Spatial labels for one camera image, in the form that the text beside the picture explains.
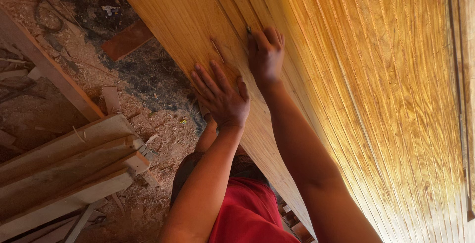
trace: dirt floor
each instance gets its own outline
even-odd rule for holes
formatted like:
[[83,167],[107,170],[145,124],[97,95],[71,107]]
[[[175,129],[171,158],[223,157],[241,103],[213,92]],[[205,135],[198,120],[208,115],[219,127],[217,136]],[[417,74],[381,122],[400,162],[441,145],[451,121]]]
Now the dirt floor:
[[[205,125],[190,84],[156,39],[118,62],[105,55],[100,45],[139,19],[125,0],[48,1],[58,12],[46,0],[0,0],[0,4],[104,112],[102,87],[117,86],[125,117],[143,114],[158,134],[149,148],[158,153],[151,171],[160,185],[151,187],[137,176],[128,189],[118,193],[125,215],[108,198],[109,203],[98,209],[107,215],[107,221],[86,228],[76,242],[156,242],[168,213],[175,171],[183,157],[193,151]],[[120,14],[106,18],[101,5],[107,4],[119,7]],[[0,49],[5,48],[0,42]],[[9,51],[0,55],[23,58]],[[25,65],[0,62],[0,72],[21,66]],[[9,81],[17,85],[32,83],[19,77]],[[71,131],[73,126],[87,123],[46,78],[40,78],[31,91],[45,99],[19,96],[0,104],[0,129],[17,137],[16,147],[31,150]],[[142,139],[146,141],[149,136],[143,135]],[[19,153],[0,148],[0,162],[16,155]]]

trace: wood stack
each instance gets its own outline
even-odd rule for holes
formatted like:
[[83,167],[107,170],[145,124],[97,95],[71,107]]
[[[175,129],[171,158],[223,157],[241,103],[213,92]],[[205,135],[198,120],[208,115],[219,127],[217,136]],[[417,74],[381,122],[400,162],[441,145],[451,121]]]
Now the wood stack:
[[127,188],[146,153],[127,119],[109,115],[1,164],[0,241]]

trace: forearm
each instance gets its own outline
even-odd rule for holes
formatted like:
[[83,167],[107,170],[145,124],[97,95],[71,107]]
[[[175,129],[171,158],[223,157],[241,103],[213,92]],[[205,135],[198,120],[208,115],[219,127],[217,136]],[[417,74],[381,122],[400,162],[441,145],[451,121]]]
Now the forearm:
[[261,88],[282,160],[297,185],[344,185],[340,172],[284,85]]
[[207,241],[224,199],[232,160],[242,127],[223,127],[198,162],[163,225],[163,242],[177,242],[180,235],[194,242]]

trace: man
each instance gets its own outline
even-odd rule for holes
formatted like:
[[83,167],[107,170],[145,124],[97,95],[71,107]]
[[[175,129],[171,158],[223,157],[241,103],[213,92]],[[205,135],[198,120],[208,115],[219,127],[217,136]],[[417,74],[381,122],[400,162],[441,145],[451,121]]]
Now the man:
[[[284,47],[284,35],[276,28],[253,32],[249,68],[269,107],[279,153],[305,202],[317,240],[381,242],[282,84]],[[274,193],[239,147],[250,109],[246,84],[240,77],[236,92],[217,62],[212,60],[211,68],[217,82],[200,64],[191,74],[199,89],[195,94],[211,114],[203,114],[207,126],[195,153],[177,171],[160,239],[164,243],[298,242],[282,229]]]

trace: grooved wooden surface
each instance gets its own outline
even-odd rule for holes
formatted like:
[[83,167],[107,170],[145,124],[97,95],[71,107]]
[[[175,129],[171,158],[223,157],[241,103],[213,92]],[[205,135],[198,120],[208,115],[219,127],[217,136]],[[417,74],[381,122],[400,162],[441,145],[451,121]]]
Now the grooved wooden surface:
[[448,0],[128,1],[188,77],[215,59],[245,78],[241,143],[311,233],[247,68],[246,25],[285,34],[285,86],[384,242],[464,241]]

